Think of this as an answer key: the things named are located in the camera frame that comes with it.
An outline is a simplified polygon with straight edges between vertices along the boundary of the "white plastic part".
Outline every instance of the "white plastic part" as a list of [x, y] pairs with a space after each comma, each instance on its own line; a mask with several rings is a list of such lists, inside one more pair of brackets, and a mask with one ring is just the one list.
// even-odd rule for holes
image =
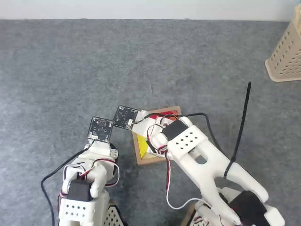
[[101, 191], [107, 182], [107, 170], [106, 168], [98, 164], [94, 169], [88, 173], [87, 180], [93, 181], [90, 189], [92, 198], [97, 198], [99, 191]]
[[115, 206], [110, 206], [108, 208], [103, 226], [123, 226], [122, 220]]
[[[228, 187], [224, 187], [223, 189], [220, 190], [220, 192], [225, 196], [225, 198], [231, 202], [236, 196], [238, 196], [240, 194], [239, 191], [228, 188]], [[285, 225], [285, 221], [282, 218], [281, 214], [279, 213], [279, 211], [274, 208], [271, 207], [269, 205], [264, 205], [265, 208], [267, 209], [267, 212], [265, 213], [265, 218], [267, 219], [267, 221], [269, 222], [269, 224], [271, 226], [284, 226]], [[196, 213], [193, 216], [193, 218], [201, 216], [204, 220], [208, 220], [209, 221], [209, 225], [208, 226], [221, 226], [221, 221], [222, 221], [222, 225], [224, 226], [233, 226], [232, 222], [229, 222], [228, 220], [221, 218], [214, 213], [211, 209], [209, 209], [208, 207], [203, 205], [202, 201], [199, 201], [195, 204], [195, 209], [196, 209]], [[190, 226], [196, 226], [197, 224], [193, 224], [193, 221], [191, 222]]]
[[276, 208], [268, 206], [268, 205], [266, 205], [265, 207], [268, 212], [266, 212], [264, 214], [264, 216], [271, 226], [284, 226], [285, 225], [285, 221], [284, 221], [283, 217], [281, 216], [281, 214], [279, 213], [279, 211]]
[[60, 205], [59, 226], [102, 226], [108, 209], [109, 193], [102, 190], [97, 199], [90, 202], [63, 198]]
[[[88, 166], [85, 167], [86, 170], [88, 170], [89, 168], [92, 167], [92, 163], [96, 159], [109, 159], [109, 160], [115, 161], [115, 159], [112, 156], [95, 154], [95, 153], [91, 153], [89, 151], [86, 151], [83, 154], [81, 154], [79, 156], [79, 158], [82, 159], [83, 161], [87, 161], [90, 163]], [[99, 162], [95, 163], [95, 166], [97, 166], [99, 164], [102, 164], [105, 167], [107, 180], [111, 180], [113, 178], [114, 164], [107, 162], [107, 161], [99, 161]]]
[[96, 201], [82, 202], [62, 199], [60, 205], [60, 219], [78, 222], [93, 222]]
[[[192, 125], [188, 118], [182, 119]], [[168, 157], [172, 158], [200, 189], [205, 201], [212, 205], [214, 212], [223, 218], [240, 225], [238, 215], [220, 198], [214, 179], [223, 177], [229, 159], [223, 155], [196, 126], [190, 126], [183, 133], [167, 143]], [[195, 148], [193, 156], [190, 151]], [[202, 156], [205, 164], [199, 164], [195, 158]], [[234, 163], [227, 179], [241, 185], [245, 190], [254, 192], [262, 202], [266, 202], [267, 191], [239, 164]]]
[[101, 141], [94, 141], [92, 146], [88, 149], [87, 152], [89, 153], [95, 153], [99, 155], [104, 155], [104, 156], [110, 156], [110, 144], [106, 142], [101, 142]]

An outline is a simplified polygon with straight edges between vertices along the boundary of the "red wire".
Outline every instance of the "red wire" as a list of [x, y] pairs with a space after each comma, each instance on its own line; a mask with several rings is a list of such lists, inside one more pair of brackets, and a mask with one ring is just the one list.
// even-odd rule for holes
[[[112, 160], [110, 160], [110, 159], [104, 159], [104, 158], [102, 158], [102, 159], [96, 159], [96, 160], [94, 160], [94, 162], [92, 163], [92, 166], [93, 166], [94, 163], [97, 162], [97, 161], [108, 161], [108, 162], [111, 162], [111, 163], [116, 164], [116, 162], [114, 162], [114, 161], [112, 161]], [[86, 176], [89, 172], [91, 172], [92, 169], [89, 169], [89, 170], [86, 171], [85, 173], [81, 174], [80, 177]]]

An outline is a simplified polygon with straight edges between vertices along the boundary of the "black circuit board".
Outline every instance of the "black circuit board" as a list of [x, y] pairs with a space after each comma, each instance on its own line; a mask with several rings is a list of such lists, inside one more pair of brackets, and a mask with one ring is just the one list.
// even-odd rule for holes
[[131, 122], [135, 121], [137, 114], [137, 109], [120, 105], [114, 116], [114, 126], [130, 130]]
[[88, 138], [108, 143], [110, 141], [114, 121], [99, 117], [92, 117]]

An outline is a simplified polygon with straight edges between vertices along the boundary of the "white robotic arm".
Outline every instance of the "white robotic arm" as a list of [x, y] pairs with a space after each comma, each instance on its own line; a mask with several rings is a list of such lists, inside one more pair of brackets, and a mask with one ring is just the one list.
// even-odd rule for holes
[[[141, 115], [145, 117], [147, 113], [142, 111]], [[132, 131], [145, 137], [149, 133], [149, 142], [153, 146], [152, 149], [156, 151], [155, 155], [157, 156], [164, 157], [158, 150], [160, 147], [167, 147], [168, 159], [174, 160], [189, 176], [200, 189], [206, 203], [210, 204], [210, 211], [215, 213], [215, 219], [218, 219], [218, 224], [211, 223], [210, 225], [220, 226], [222, 219], [225, 226], [241, 225], [240, 217], [221, 198], [220, 189], [216, 187], [214, 182], [216, 177], [224, 176], [230, 160], [187, 117], [181, 117], [175, 122], [167, 118], [161, 119], [162, 117], [157, 119], [147, 118], [143, 120], [145, 122], [141, 121], [138, 124], [134, 124]], [[206, 163], [199, 164], [195, 161], [200, 155], [206, 160]], [[265, 203], [268, 200], [267, 191], [238, 163], [232, 164], [227, 179], [241, 185], [246, 191], [252, 191], [261, 203]], [[200, 211], [201, 208], [206, 208], [202, 204], [203, 202], [200, 201], [196, 205], [196, 209]], [[270, 226], [284, 225], [283, 218], [275, 208], [267, 210], [265, 218]]]

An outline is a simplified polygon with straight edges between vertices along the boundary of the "black cable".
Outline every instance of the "black cable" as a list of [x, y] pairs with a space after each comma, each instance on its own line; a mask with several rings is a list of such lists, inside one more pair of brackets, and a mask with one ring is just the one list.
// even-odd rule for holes
[[233, 155], [232, 155], [232, 157], [230, 159], [230, 163], [228, 164], [228, 166], [227, 166], [227, 168], [225, 170], [224, 178], [227, 178], [227, 174], [228, 174], [228, 172], [230, 170], [230, 167], [236, 161], [236, 155], [237, 155], [239, 143], [240, 143], [241, 136], [242, 136], [243, 130], [244, 130], [244, 124], [245, 124], [245, 120], [246, 120], [246, 111], [247, 111], [247, 108], [248, 108], [250, 92], [251, 92], [251, 82], [248, 83], [248, 88], [246, 90], [246, 99], [245, 99], [245, 104], [244, 104], [243, 116], [241, 118], [241, 123], [240, 123], [240, 128], [239, 128], [239, 132], [238, 132], [238, 137], [237, 137], [237, 141], [236, 141], [234, 153], [233, 153]]
[[77, 152], [76, 154], [74, 154], [73, 156], [71, 156], [69, 159], [67, 159], [62, 165], [60, 165], [59, 167], [57, 167], [52, 173], [48, 174], [47, 176], [45, 176], [42, 180], [41, 180], [41, 189], [45, 195], [45, 198], [47, 199], [47, 202], [49, 204], [49, 207], [50, 207], [50, 212], [51, 212], [51, 220], [52, 220], [52, 226], [55, 226], [55, 213], [54, 213], [54, 210], [53, 210], [53, 206], [52, 206], [52, 203], [51, 203], [51, 200], [45, 190], [45, 187], [44, 187], [44, 182], [52, 177], [54, 174], [56, 174], [62, 167], [64, 167], [64, 165], [66, 165], [68, 162], [70, 162], [72, 159], [76, 158], [77, 156], [79, 156], [80, 154], [84, 153], [85, 151], [87, 151], [91, 146], [92, 144], [94, 143], [95, 140], [92, 141], [92, 143], [85, 149]]

